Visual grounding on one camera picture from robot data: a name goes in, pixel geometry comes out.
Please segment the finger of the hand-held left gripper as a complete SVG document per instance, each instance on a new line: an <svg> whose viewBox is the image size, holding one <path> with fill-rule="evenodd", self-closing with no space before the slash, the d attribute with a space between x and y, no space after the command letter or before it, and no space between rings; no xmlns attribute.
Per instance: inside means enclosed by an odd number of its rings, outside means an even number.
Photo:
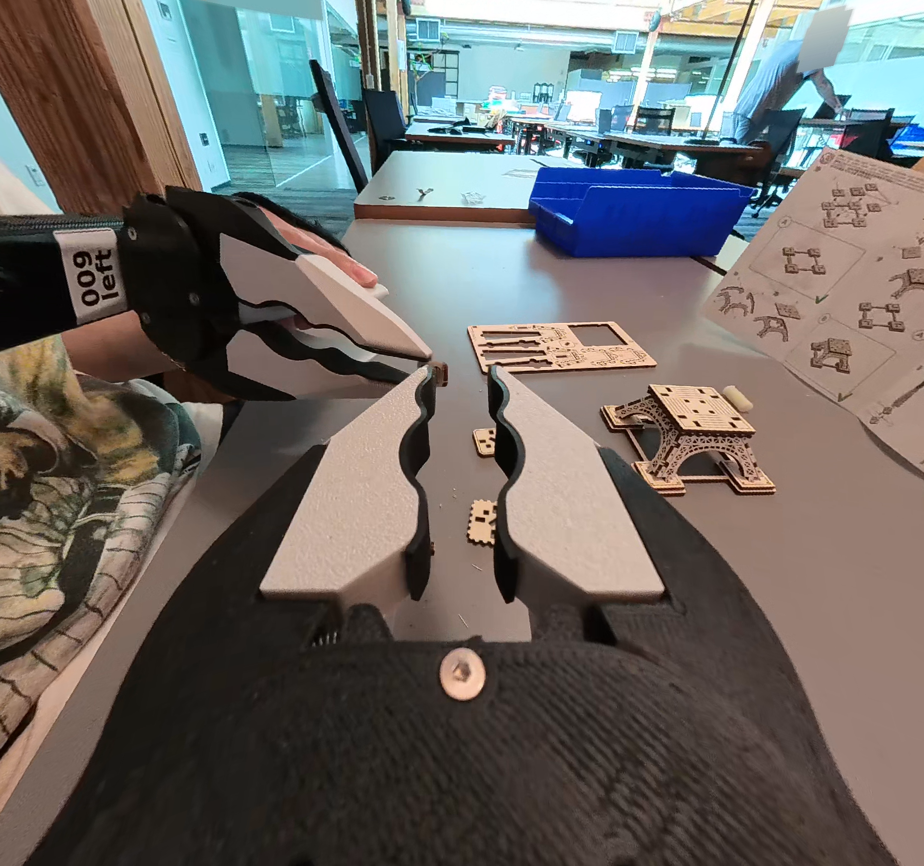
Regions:
<svg viewBox="0 0 924 866"><path fill-rule="evenodd" d="M219 240L221 267L239 302L287 306L363 349L420 363L432 360L430 347L401 318L331 260L311 254L283 258L225 233Z"/></svg>
<svg viewBox="0 0 924 866"><path fill-rule="evenodd" d="M248 400L381 398L410 373L384 357L413 360L413 330L388 323L360 345L329 326L306 330L292 319L243 326L225 347L232 393Z"/></svg>

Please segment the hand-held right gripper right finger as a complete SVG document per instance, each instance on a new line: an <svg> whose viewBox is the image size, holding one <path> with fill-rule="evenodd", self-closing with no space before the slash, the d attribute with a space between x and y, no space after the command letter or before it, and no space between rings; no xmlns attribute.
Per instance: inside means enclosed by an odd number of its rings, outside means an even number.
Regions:
<svg viewBox="0 0 924 866"><path fill-rule="evenodd" d="M655 604L664 581L617 490L605 452L507 369L489 369L496 501L493 571L505 603Z"/></svg>

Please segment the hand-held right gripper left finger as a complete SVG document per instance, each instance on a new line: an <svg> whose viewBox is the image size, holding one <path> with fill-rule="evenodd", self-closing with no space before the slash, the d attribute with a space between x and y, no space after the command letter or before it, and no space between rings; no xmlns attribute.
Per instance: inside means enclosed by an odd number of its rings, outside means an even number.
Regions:
<svg viewBox="0 0 924 866"><path fill-rule="evenodd" d="M429 582L418 473L430 456L438 371L410 375L330 438L260 583L265 598L371 605L392 615Z"/></svg>

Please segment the wooden parts sheet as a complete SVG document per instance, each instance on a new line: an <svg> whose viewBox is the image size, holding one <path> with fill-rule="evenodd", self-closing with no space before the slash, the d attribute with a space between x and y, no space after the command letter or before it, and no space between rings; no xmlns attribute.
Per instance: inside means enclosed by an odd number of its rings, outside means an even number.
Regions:
<svg viewBox="0 0 924 866"><path fill-rule="evenodd" d="M613 321L565 321L468 327L484 374L563 374L649 368L656 361Z"/></svg>

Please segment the person's left forearm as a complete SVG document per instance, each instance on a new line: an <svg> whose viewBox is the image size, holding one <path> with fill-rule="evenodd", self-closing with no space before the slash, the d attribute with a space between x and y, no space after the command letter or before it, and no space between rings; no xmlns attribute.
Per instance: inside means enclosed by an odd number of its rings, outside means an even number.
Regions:
<svg viewBox="0 0 924 866"><path fill-rule="evenodd" d="M132 310L64 331L61 340L74 369L107 382L127 382L180 369L147 337Z"/></svg>

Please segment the person's left hand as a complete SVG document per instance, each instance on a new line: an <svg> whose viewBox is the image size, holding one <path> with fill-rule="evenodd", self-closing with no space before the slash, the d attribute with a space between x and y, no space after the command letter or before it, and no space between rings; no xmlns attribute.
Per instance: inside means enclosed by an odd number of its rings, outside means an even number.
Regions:
<svg viewBox="0 0 924 866"><path fill-rule="evenodd" d="M364 289L371 290L377 286L378 278L375 272L364 267L328 239L310 230L293 226L278 216L270 215L269 218L277 232L294 247L330 260Z"/></svg>

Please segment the wood-edged side table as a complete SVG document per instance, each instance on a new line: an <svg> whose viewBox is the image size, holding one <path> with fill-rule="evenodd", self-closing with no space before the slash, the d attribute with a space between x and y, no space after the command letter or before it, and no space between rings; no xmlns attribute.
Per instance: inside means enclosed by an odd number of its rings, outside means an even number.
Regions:
<svg viewBox="0 0 924 866"><path fill-rule="evenodd" d="M551 164L536 156L397 152L357 196L354 218L532 228L529 198Z"/></svg>

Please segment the wooden tower base model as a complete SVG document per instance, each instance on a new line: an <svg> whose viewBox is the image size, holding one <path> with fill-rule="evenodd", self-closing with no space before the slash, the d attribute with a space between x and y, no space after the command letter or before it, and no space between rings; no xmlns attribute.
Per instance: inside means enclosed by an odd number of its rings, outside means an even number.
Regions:
<svg viewBox="0 0 924 866"><path fill-rule="evenodd" d="M713 387L651 384L641 398L602 406L600 416L629 438L639 456L633 469L665 497L683 496L688 484L725 482L743 496L777 490L751 447L755 428Z"/></svg>

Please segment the black office chair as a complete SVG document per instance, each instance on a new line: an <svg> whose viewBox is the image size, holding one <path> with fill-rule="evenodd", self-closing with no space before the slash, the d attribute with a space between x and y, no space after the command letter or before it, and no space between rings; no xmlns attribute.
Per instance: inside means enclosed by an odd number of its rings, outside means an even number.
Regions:
<svg viewBox="0 0 924 866"><path fill-rule="evenodd" d="M333 80L317 60L310 59L308 64L317 89L316 101L319 102L321 110L331 126L357 193L361 193L368 185L369 178L360 160L356 144L347 128Z"/></svg>
<svg viewBox="0 0 924 866"><path fill-rule="evenodd" d="M389 156L398 151L410 151L414 144L406 138L407 122L397 93L364 88L362 97L367 114L372 173L376 173Z"/></svg>
<svg viewBox="0 0 924 866"><path fill-rule="evenodd" d="M770 157L758 177L759 190L749 204L754 209L752 217L757 217L770 199L770 190L789 156L792 144L796 137L798 126L804 117L805 110L773 110L764 119L764 127L759 132L758 141L768 145Z"/></svg>

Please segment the person's printed shirt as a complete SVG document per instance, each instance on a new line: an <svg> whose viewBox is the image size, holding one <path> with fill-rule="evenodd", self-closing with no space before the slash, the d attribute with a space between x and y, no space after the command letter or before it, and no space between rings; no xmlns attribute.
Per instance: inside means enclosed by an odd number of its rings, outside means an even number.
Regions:
<svg viewBox="0 0 924 866"><path fill-rule="evenodd" d="M78 372L61 334L2 352L3 757L60 713L54 683L110 627L224 422L144 378Z"/></svg>

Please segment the blue plastic bin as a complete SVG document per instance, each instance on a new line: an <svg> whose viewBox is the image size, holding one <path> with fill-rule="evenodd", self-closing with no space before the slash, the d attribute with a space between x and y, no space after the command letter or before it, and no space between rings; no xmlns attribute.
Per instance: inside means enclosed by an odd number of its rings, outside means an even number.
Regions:
<svg viewBox="0 0 924 866"><path fill-rule="evenodd" d="M544 167L527 209L537 236L572 258L712 257L753 193L682 171Z"/></svg>

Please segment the background office desks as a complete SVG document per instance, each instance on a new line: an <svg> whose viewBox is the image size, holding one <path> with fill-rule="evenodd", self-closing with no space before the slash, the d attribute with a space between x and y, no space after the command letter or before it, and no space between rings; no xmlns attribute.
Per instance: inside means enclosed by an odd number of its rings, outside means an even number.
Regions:
<svg viewBox="0 0 924 866"><path fill-rule="evenodd" d="M541 136L561 143L563 157L575 153L586 156L591 167L602 166L608 157L618 156L630 165L664 165L678 155L693 158L696 169L706 176L718 177L726 172L752 170L772 159L766 142L754 144L711 143L679 134L635 132L598 133L592 126L554 121L546 116L513 113L505 115L501 124L492 129L483 125L451 123L447 119L418 117L410 121L404 133L410 143L463 146L477 148L513 148L515 153L528 154L536 144L543 153Z"/></svg>

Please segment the diagram instruction sheet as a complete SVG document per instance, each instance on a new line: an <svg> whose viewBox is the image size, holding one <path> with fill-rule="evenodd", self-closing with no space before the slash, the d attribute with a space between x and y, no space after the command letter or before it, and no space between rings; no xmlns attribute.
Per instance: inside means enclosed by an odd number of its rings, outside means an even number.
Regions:
<svg viewBox="0 0 924 866"><path fill-rule="evenodd" d="M922 170L824 149L702 312L922 471Z"/></svg>

